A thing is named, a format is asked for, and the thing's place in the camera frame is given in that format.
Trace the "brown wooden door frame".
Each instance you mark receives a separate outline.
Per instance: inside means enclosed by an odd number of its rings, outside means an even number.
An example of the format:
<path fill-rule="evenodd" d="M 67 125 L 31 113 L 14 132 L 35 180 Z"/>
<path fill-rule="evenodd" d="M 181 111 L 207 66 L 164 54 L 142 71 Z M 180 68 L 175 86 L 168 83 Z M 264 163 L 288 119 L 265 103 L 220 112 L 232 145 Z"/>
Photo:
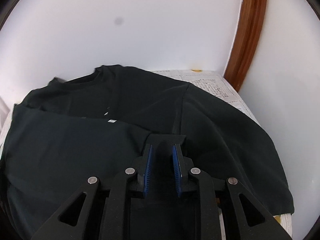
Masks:
<path fill-rule="evenodd" d="M 251 66 L 264 23 L 267 0 L 242 0 L 224 78 L 238 92 Z"/>

